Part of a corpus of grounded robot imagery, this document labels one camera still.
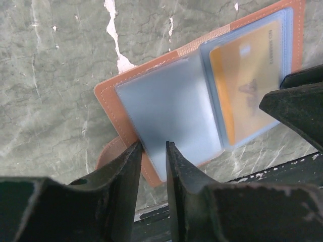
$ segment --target brown leather wallet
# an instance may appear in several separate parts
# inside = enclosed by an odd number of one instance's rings
[[[187,56],[196,51],[201,44],[213,40],[219,36],[238,30],[244,26],[261,20],[271,14],[274,14],[282,9],[292,9],[292,49],[291,49],[291,66],[290,72],[297,71],[301,68],[302,61],[302,37],[303,37],[303,19],[304,19],[305,0],[282,0],[264,9],[261,9],[253,14],[250,14],[242,19],[232,22],[226,26],[216,29],[176,50],[173,50],[161,57],[144,63],[129,71],[121,73],[111,79],[97,84],[94,88],[94,93],[104,108],[106,114],[110,118],[112,124],[117,130],[119,137],[112,140],[102,151],[96,168],[100,168],[107,162],[116,158],[127,147],[136,142],[138,134],[134,128],[132,120],[127,114],[120,97],[117,94],[116,86],[120,83],[127,83],[132,79],[145,75],[146,73],[160,69],[161,67],[173,63],[174,61]],[[158,176],[154,165],[152,164],[147,153],[143,154],[142,170],[143,176],[147,182],[156,187],[163,183]]]

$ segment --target id card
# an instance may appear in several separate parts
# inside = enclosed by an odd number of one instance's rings
[[[229,144],[234,146],[275,120],[259,109],[279,88],[280,22],[271,22],[210,52]]]

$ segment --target gray tabletop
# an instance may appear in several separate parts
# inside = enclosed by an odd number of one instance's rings
[[[117,135],[94,86],[276,1],[237,2],[2,0],[0,175],[69,183],[92,172]],[[322,40],[323,1],[307,1],[304,68],[322,64]],[[314,151],[278,125],[202,170],[225,182]],[[141,177],[137,209],[166,199],[165,186],[152,189]]]

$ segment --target bifold wallet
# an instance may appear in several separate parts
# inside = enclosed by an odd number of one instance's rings
[[[305,0],[282,0],[96,85],[119,137],[97,168],[138,139],[142,174],[166,181],[166,141],[200,166],[278,122],[258,106],[301,67]]]

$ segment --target open wallet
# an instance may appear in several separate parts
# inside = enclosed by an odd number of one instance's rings
[[[140,140],[141,172],[156,187],[167,178],[166,141],[200,166],[275,126],[258,106],[301,68],[304,8],[279,1],[97,84],[119,134],[97,168]]]

